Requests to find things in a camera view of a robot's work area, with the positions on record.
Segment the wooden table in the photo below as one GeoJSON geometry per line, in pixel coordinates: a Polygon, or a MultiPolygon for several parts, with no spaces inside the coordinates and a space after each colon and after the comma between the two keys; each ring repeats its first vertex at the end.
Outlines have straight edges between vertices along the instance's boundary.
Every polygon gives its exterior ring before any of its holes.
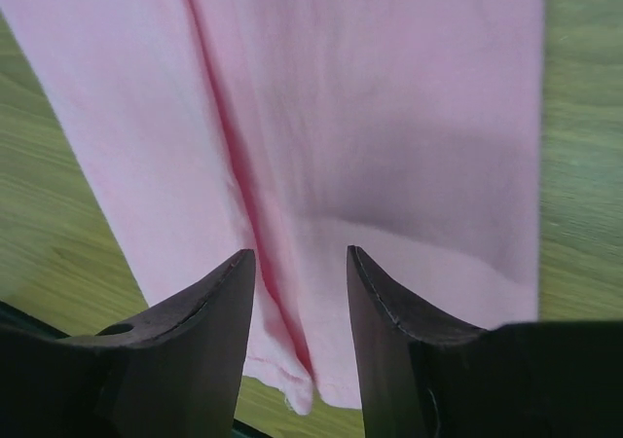
{"type": "MultiPolygon", "coordinates": [[[[541,317],[623,317],[623,0],[548,0],[541,317]]],[[[145,303],[47,99],[0,26],[0,299],[70,333],[145,303]]],[[[362,436],[320,401],[304,418],[244,379],[237,417],[274,437],[362,436]]]]}

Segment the black plastic part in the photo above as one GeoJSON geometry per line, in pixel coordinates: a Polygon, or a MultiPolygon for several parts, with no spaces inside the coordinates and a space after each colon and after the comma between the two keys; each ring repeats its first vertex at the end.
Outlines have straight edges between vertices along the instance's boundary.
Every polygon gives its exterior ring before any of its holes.
{"type": "Polygon", "coordinates": [[[368,438],[623,436],[623,322],[485,331],[348,249],[348,301],[368,438]]]}
{"type": "Polygon", "coordinates": [[[233,419],[254,274],[243,250],[97,336],[0,303],[2,435],[266,436],[233,419]]]}

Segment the wood grain surface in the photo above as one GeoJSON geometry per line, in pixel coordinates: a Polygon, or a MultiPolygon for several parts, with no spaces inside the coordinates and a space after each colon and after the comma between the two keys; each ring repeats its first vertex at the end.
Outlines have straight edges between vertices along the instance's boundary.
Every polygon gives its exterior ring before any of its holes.
{"type": "MultiPolygon", "coordinates": [[[[623,0],[547,0],[544,319],[623,317],[623,0]]],[[[0,22],[0,299],[71,334],[146,308],[55,115],[0,22]]],[[[237,417],[276,437],[362,436],[361,414],[298,417],[244,379],[237,417]]]]}

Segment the pink cloth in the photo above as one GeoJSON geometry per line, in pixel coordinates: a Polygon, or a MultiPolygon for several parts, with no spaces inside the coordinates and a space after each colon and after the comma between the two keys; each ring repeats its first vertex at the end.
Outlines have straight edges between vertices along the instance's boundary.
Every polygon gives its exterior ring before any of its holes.
{"type": "Polygon", "coordinates": [[[149,304],[241,247],[245,374],[358,407],[346,248],[537,314],[542,0],[0,0],[149,304]]]}

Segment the pink garment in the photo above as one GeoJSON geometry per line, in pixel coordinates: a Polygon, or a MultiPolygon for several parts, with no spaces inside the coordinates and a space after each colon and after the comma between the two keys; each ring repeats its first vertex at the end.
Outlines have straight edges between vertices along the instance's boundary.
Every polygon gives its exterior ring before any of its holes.
{"type": "Polygon", "coordinates": [[[542,0],[0,0],[149,304],[241,247],[245,374],[358,407],[346,252],[537,314],[542,0]]]}

